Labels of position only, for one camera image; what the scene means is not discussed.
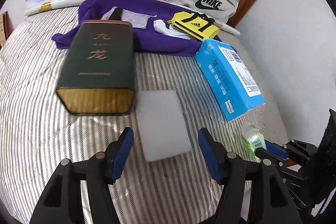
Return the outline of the white foam sponge block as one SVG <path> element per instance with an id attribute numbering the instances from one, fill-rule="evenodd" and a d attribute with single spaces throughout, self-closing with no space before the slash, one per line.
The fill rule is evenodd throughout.
<path id="1" fill-rule="evenodd" d="M 135 111 L 147 162 L 159 161 L 191 151 L 191 142 L 176 91 L 138 92 Z"/>

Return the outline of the yellow Adidas pouch bag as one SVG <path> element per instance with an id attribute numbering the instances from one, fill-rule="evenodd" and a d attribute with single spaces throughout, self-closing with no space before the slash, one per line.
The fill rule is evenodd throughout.
<path id="1" fill-rule="evenodd" d="M 215 20 L 205 14 L 177 12 L 171 19 L 173 27 L 189 34 L 200 42 L 214 39 L 220 29 L 214 25 Z"/>

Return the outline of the mint and white sock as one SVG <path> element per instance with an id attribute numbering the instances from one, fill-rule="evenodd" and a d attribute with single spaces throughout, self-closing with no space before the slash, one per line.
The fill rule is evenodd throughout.
<path id="1" fill-rule="evenodd" d="M 153 27 L 156 32 L 163 34 L 165 36 L 191 40 L 191 37 L 188 34 L 177 28 L 174 28 L 173 26 L 169 25 L 168 23 L 164 22 L 161 19 L 154 20 Z"/>

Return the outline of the green fruit snack packet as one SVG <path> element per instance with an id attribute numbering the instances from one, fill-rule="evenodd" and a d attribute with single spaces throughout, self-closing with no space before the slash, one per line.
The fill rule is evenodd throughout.
<path id="1" fill-rule="evenodd" d="M 165 24 L 166 24 L 167 28 L 170 28 L 173 25 L 171 20 L 166 21 Z"/>

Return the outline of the green tissue packet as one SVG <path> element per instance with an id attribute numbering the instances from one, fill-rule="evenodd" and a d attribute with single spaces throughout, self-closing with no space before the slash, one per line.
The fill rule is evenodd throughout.
<path id="1" fill-rule="evenodd" d="M 247 123 L 241 127 L 241 135 L 252 160 L 260 162 L 260 159 L 256 156 L 255 151 L 258 148 L 266 149 L 263 134 L 253 124 Z"/>

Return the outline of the blue tissue pack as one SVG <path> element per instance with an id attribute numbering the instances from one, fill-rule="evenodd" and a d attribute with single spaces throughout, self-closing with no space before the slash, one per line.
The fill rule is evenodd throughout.
<path id="1" fill-rule="evenodd" d="M 229 44 L 206 39 L 194 59 L 226 121 L 233 121 L 265 103 L 256 81 Z"/>

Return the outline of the dark green tea tin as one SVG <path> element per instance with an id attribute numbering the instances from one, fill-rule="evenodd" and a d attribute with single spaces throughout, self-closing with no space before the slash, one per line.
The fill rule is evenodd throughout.
<path id="1" fill-rule="evenodd" d="M 125 115 L 135 98 L 133 27 L 87 20 L 63 61 L 56 95 L 74 115 Z"/>

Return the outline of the striped quilted mattress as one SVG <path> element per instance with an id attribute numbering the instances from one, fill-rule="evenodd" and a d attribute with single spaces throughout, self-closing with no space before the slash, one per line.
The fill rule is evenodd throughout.
<path id="1" fill-rule="evenodd" d="M 29 16 L 1 49 L 1 200 L 9 213 L 29 223 L 35 205 L 62 159 L 74 162 L 104 151 L 125 127 L 138 131 L 135 111 L 121 117 L 74 116 L 55 93 L 66 51 L 53 34 L 76 27 L 76 7 Z M 238 52 L 259 86 L 264 105 L 227 122 L 196 61 L 138 53 L 137 90 L 174 90 L 182 107 L 191 152 L 147 162 L 141 139 L 110 193 L 122 223 L 198 223 L 212 216 L 222 189 L 211 179 L 198 145 L 198 130 L 207 128 L 228 151 L 248 159 L 241 127 L 251 123 L 264 137 L 284 144 L 288 135 L 279 110 L 238 38 L 220 33 Z"/>

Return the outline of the purple fleece cloth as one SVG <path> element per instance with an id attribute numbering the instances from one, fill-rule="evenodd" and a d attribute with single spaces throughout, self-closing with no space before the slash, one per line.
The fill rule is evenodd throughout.
<path id="1" fill-rule="evenodd" d="M 109 10 L 119 7 L 124 10 L 156 16 L 163 21 L 170 20 L 177 12 L 191 10 L 161 0 L 85 0 L 78 9 L 78 26 L 66 34 L 54 34 L 51 39 L 56 43 L 56 48 L 66 50 L 71 46 L 81 24 L 86 20 L 100 20 Z M 147 21 L 144 29 L 134 28 L 134 50 L 143 53 L 156 53 L 193 57 L 201 46 L 201 42 L 191 39 L 174 38 L 160 34 L 154 30 L 154 19 Z"/>

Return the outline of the rolled white paper poster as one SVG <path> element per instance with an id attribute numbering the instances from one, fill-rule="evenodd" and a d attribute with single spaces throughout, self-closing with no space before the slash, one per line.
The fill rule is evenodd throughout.
<path id="1" fill-rule="evenodd" d="M 54 10 L 54 9 L 62 9 L 66 7 L 75 7 L 80 6 L 85 0 L 47 0 L 42 4 L 39 4 L 34 7 L 27 8 L 24 12 L 24 16 L 34 15 L 40 12 Z M 234 36 L 240 36 L 240 32 L 235 28 L 229 26 L 226 23 L 218 21 L 215 19 L 215 26 L 220 28 L 221 30 L 228 32 Z"/>

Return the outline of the patterned gift box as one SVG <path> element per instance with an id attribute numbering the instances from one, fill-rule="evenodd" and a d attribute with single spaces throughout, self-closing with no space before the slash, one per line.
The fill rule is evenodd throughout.
<path id="1" fill-rule="evenodd" d="M 1 14 L 1 17 L 0 17 L 0 45 L 1 45 L 1 48 L 5 45 L 10 35 L 7 18 L 8 18 L 8 12 L 5 11 Z"/>

